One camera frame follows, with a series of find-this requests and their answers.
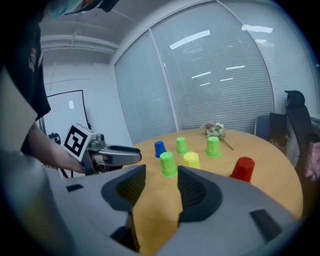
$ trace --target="black chair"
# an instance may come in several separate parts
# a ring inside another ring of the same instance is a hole
[[[310,136],[314,133],[314,128],[305,105],[304,95],[297,90],[285,90],[285,92],[288,94],[286,113],[291,122],[300,151],[295,171],[299,177],[303,193],[303,215],[308,215],[313,209],[319,193],[319,181],[311,181],[310,177],[305,176]]]

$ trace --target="pink bag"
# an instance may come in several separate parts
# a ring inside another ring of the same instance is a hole
[[[305,176],[312,181],[320,179],[320,139],[317,135],[310,136],[309,150],[306,157]]]

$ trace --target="flower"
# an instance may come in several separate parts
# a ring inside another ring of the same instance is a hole
[[[205,128],[206,137],[216,136],[219,138],[223,138],[225,134],[224,125],[222,123],[214,123],[214,122],[205,122],[202,125],[202,128]]]

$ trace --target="ceiling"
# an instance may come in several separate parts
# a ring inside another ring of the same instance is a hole
[[[60,19],[46,16],[40,23],[43,51],[92,50],[109,55],[144,17],[171,0],[119,0],[110,12],[95,8]]]

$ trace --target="person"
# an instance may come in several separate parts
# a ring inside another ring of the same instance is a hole
[[[39,23],[45,15],[59,18],[91,10],[100,2],[101,0],[49,0],[44,9],[38,12],[18,35],[17,43],[4,65],[22,96],[37,113],[37,120],[51,110],[44,85]],[[30,128],[21,151],[45,165],[84,173],[78,160],[49,139],[36,124]]]

